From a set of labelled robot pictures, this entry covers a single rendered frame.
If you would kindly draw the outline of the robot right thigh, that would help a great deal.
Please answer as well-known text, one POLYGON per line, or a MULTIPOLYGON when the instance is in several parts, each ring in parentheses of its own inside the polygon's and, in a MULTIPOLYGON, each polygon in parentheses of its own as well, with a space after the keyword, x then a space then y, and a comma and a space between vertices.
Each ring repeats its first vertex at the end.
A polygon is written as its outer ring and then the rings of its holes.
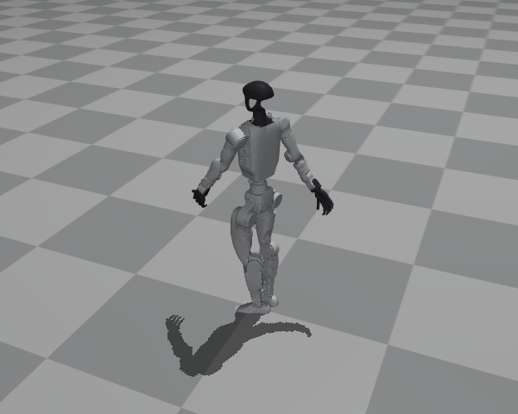
POLYGON ((273 258, 278 253, 276 244, 271 240, 271 235, 275 222, 275 208, 277 208, 282 200, 282 194, 277 190, 274 191, 274 202, 271 207, 263 213, 257 215, 256 233, 260 245, 260 253, 264 258, 273 258))

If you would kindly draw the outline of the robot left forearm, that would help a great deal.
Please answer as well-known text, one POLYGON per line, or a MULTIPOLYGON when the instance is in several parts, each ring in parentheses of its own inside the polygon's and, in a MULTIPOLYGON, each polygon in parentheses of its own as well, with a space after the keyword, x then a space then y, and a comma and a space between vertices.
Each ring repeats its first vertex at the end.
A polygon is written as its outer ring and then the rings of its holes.
POLYGON ((221 166, 218 161, 214 160, 211 163, 210 169, 204 178, 201 179, 200 185, 198 186, 198 191, 204 195, 205 191, 211 189, 214 183, 219 180, 222 176, 221 166))

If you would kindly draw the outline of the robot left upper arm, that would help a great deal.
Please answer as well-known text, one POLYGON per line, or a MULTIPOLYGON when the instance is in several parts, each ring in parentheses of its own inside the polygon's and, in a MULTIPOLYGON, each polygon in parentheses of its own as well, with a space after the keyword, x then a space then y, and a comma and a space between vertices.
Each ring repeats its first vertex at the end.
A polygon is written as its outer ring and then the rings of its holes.
POLYGON ((243 147, 250 136, 249 131, 242 127, 232 129, 225 137, 225 144, 221 152, 221 157, 215 159, 221 166, 220 173, 224 173, 233 161, 237 150, 243 147))

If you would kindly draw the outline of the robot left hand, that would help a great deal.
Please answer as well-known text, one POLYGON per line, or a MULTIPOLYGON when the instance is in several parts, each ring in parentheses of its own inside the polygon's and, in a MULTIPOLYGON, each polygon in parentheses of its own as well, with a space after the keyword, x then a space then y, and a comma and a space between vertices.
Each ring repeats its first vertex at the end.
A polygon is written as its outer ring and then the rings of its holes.
MULTIPOLYGON (((200 184, 199 184, 200 185, 200 184)), ((192 192, 194 192, 193 194, 193 199, 196 199, 196 203, 199 203, 199 205, 201 205, 202 208, 205 208, 207 206, 204 205, 205 203, 205 196, 208 194, 210 189, 206 190, 204 195, 202 195, 199 191, 198 191, 198 188, 196 190, 192 190, 192 192)))

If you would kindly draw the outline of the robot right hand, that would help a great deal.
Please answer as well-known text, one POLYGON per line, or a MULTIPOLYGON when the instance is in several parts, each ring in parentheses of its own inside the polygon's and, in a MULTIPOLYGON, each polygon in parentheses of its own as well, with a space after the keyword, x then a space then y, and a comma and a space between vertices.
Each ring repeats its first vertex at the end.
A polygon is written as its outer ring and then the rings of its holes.
POLYGON ((328 194, 320 188, 321 184, 318 182, 317 179, 313 179, 313 184, 316 188, 310 191, 314 192, 315 197, 317 198, 317 210, 319 210, 319 203, 321 203, 324 209, 324 213, 322 214, 322 216, 324 214, 327 215, 333 209, 333 202, 329 198, 328 194))

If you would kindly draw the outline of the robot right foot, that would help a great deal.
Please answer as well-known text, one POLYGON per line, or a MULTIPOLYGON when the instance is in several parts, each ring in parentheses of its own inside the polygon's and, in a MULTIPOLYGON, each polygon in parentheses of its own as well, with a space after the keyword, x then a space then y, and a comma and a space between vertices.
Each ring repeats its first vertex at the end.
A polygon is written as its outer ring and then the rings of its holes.
MULTIPOLYGON (((266 291, 265 291, 266 292, 266 291)), ((270 293, 270 297, 266 297, 265 295, 263 295, 264 293, 264 290, 262 289, 261 290, 261 294, 262 294, 262 301, 265 302, 265 303, 268 303, 268 305, 270 306, 277 306, 279 304, 279 301, 278 301, 278 298, 273 294, 270 293)))

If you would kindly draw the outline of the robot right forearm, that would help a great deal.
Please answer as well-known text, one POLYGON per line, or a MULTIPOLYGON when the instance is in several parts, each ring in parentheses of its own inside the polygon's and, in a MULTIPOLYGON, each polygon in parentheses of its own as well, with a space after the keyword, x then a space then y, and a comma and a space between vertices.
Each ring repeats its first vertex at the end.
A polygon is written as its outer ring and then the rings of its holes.
POLYGON ((316 188, 313 184, 313 179, 316 178, 313 176, 309 167, 307 166, 305 157, 302 153, 300 154, 300 158, 294 162, 294 168, 297 170, 298 174, 300 175, 300 179, 306 184, 307 188, 313 190, 316 188))

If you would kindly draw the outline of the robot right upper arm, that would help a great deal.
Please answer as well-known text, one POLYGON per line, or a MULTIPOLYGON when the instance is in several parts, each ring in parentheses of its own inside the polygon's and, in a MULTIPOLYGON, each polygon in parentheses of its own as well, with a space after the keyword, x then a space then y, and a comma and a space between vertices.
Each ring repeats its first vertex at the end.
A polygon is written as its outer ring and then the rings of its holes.
POLYGON ((275 116, 281 125, 281 141, 287 151, 284 157, 288 162, 295 162, 300 158, 301 154, 296 145, 296 140, 290 128, 290 121, 285 116, 275 116))

